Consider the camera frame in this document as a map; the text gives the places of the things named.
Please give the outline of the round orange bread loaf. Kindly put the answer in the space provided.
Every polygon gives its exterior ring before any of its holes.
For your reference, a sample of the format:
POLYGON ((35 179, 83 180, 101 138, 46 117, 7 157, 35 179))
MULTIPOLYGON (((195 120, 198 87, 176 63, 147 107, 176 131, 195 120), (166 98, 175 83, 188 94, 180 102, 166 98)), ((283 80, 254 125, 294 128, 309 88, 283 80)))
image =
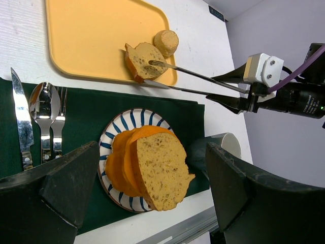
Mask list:
POLYGON ((119 133, 113 140, 112 152, 106 159, 105 173, 113 188, 130 197, 142 194, 134 176, 131 161, 131 144, 136 140, 157 133, 174 133, 158 126, 142 126, 119 133))

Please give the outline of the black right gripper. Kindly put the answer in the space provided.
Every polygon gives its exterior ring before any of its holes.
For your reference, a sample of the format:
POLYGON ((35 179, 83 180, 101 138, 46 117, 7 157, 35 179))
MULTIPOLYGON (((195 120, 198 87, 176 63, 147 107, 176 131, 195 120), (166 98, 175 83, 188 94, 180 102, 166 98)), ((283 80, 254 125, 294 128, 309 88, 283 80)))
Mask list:
MULTIPOLYGON (((242 65, 212 79, 232 84, 244 83, 245 68, 246 65, 242 65)), ((209 94, 206 99, 219 103, 234 114, 267 109, 316 119, 324 116, 323 85, 289 82, 276 91, 275 97, 267 99, 267 95, 270 95, 267 86, 256 82, 251 86, 247 99, 217 94, 209 94)))

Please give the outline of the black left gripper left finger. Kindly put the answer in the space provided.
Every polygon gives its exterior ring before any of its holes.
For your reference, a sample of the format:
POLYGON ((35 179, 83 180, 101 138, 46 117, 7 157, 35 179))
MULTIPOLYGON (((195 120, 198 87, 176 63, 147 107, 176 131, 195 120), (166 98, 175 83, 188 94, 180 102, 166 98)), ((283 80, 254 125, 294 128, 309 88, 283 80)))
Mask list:
POLYGON ((1 179, 1 243, 73 243, 82 227, 100 159, 89 142, 1 179))

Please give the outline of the seeded bread slice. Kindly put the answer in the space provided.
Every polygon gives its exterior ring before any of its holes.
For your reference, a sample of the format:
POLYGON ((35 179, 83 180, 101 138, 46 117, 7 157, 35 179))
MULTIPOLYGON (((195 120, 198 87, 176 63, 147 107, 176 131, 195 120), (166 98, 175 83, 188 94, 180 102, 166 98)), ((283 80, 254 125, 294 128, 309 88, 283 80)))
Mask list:
POLYGON ((130 153, 136 183, 152 210, 171 210, 183 201, 195 175, 189 173, 185 149, 174 134, 139 138, 130 153))
POLYGON ((143 83, 146 79, 156 79, 167 71, 165 67, 149 64, 150 60, 166 62, 162 53, 152 44, 142 42, 133 48, 125 43, 124 47, 125 63, 135 82, 143 83))

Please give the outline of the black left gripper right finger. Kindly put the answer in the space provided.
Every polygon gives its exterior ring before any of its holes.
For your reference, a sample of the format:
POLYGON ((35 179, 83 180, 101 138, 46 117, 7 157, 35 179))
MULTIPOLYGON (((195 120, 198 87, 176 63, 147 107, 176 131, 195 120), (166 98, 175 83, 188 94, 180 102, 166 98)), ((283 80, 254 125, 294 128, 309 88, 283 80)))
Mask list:
POLYGON ((206 164, 227 243, 324 243, 324 188, 249 164, 215 143, 206 164))

